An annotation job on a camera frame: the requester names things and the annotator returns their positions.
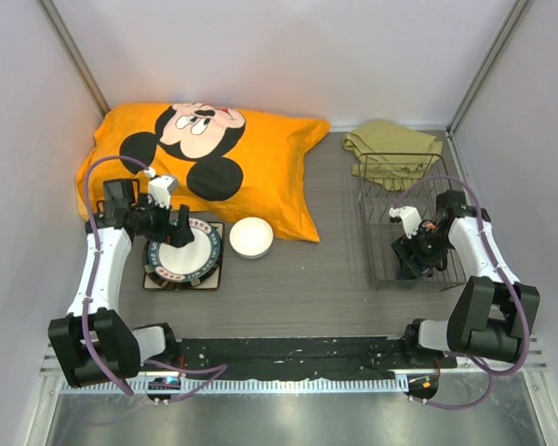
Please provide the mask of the blue mug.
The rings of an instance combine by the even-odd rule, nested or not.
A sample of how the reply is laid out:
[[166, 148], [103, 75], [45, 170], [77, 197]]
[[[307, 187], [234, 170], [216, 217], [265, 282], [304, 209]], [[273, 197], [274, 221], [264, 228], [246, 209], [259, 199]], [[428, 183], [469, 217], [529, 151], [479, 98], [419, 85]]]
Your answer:
[[437, 258], [435, 256], [411, 256], [407, 259], [409, 262], [409, 267], [412, 269], [412, 278], [411, 279], [398, 279], [397, 272], [396, 272], [396, 279], [397, 280], [406, 280], [406, 281], [413, 281], [413, 280], [423, 280], [426, 278], [431, 278], [435, 271], [435, 265], [437, 263]]

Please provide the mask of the white ribbed bowl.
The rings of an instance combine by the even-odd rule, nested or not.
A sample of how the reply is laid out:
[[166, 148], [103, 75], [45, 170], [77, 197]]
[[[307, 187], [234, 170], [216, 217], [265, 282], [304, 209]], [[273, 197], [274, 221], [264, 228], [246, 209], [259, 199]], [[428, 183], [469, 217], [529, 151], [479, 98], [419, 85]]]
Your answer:
[[239, 256], [256, 259], [265, 256], [273, 242], [272, 227], [264, 219], [247, 217], [236, 222], [230, 231], [230, 245]]

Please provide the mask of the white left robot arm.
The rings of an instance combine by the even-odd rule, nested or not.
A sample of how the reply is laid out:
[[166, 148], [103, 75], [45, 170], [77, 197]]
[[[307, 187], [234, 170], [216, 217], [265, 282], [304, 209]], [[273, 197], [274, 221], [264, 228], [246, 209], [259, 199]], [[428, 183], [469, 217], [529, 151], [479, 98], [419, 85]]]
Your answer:
[[172, 369], [179, 347], [165, 323], [130, 330], [118, 314], [120, 286], [135, 237], [184, 247], [194, 240], [190, 209], [182, 205], [179, 223], [170, 221], [171, 193], [178, 181], [171, 175], [149, 180], [139, 191], [136, 179], [107, 180], [103, 199], [89, 208], [86, 262], [77, 293], [65, 317], [48, 326], [48, 338], [71, 387], [112, 382], [127, 395], [127, 379], [148, 361], [158, 370]]

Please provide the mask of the orange mug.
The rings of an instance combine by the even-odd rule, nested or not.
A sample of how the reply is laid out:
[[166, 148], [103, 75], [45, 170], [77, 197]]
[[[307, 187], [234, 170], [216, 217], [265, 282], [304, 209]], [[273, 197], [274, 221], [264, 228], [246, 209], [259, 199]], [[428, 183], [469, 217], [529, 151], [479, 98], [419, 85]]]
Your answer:
[[439, 236], [438, 228], [431, 220], [423, 220], [419, 226], [418, 235], [428, 245], [434, 244]]

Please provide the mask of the white green-rim round plate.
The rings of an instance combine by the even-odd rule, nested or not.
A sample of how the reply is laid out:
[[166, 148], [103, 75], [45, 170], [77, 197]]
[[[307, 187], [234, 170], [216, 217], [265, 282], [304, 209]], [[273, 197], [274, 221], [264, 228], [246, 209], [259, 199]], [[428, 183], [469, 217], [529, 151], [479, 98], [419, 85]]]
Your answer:
[[190, 217], [194, 241], [181, 248], [165, 243], [148, 242], [146, 271], [169, 282], [191, 283], [204, 279], [219, 259], [221, 240], [208, 222]]

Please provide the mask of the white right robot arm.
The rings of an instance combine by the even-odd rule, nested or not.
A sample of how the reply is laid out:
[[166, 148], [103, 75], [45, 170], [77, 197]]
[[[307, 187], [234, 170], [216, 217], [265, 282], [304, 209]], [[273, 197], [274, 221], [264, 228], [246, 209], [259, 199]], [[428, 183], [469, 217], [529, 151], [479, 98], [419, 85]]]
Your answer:
[[424, 279], [445, 270], [450, 252], [456, 252], [467, 278], [447, 320], [416, 319], [406, 327], [401, 345], [405, 362], [423, 366], [435, 351], [507, 363], [520, 360], [540, 296], [508, 268], [486, 210], [468, 204], [463, 192], [446, 190], [436, 197], [432, 219], [421, 218], [413, 206], [393, 207], [389, 217], [404, 230], [392, 243], [399, 279]]

